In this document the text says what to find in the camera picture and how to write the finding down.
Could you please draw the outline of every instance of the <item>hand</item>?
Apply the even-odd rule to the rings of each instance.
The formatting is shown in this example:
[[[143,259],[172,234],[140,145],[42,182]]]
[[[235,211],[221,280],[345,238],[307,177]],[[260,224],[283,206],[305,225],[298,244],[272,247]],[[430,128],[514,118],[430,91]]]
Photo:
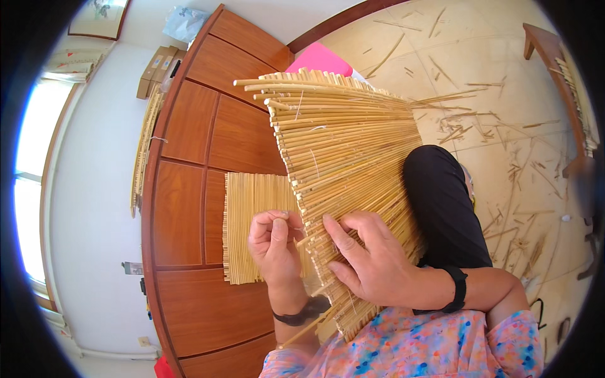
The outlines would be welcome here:
[[[356,211],[344,215],[339,224],[325,214],[324,227],[352,268],[338,261],[328,267],[356,296],[376,305],[411,307],[408,293],[416,290],[420,269],[410,264],[380,215]],[[365,249],[347,234],[352,229]]]
[[[248,248],[269,287],[298,285],[301,263],[294,239],[303,238],[302,221],[297,213],[279,210],[252,218]]]

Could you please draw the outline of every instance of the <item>electrical outlet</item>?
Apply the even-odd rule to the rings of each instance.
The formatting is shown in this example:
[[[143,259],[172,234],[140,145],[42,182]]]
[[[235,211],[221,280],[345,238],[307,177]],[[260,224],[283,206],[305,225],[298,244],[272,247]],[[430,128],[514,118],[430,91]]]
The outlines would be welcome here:
[[[141,347],[150,347],[151,343],[149,342],[149,338],[147,336],[139,337],[139,345]]]

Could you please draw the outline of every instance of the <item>pink floral fabric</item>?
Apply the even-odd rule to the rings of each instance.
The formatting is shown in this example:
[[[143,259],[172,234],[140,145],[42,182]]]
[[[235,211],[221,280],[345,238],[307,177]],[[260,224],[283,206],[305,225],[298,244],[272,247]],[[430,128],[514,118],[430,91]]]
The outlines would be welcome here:
[[[409,309],[389,307],[353,342],[336,333],[313,357],[287,348],[269,352],[261,377],[540,376],[544,361],[530,311],[486,331],[481,311],[414,316]]]

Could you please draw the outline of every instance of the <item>picture frame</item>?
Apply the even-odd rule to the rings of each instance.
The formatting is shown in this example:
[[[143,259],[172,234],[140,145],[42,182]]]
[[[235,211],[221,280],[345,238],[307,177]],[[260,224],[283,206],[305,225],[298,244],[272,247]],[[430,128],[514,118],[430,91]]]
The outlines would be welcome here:
[[[87,0],[67,28],[69,36],[117,41],[130,0]]]

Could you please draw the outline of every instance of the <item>fingernail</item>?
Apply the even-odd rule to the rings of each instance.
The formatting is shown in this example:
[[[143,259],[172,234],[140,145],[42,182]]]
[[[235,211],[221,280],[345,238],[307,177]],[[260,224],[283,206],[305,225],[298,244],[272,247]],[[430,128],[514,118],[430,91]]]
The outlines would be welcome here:
[[[328,262],[328,268],[330,268],[331,271],[333,271],[334,273],[336,273],[336,271],[338,270],[339,266],[338,266],[338,264],[334,264],[333,262]]]
[[[282,228],[285,224],[286,224],[286,221],[284,221],[281,218],[275,218],[273,220],[273,228]]]

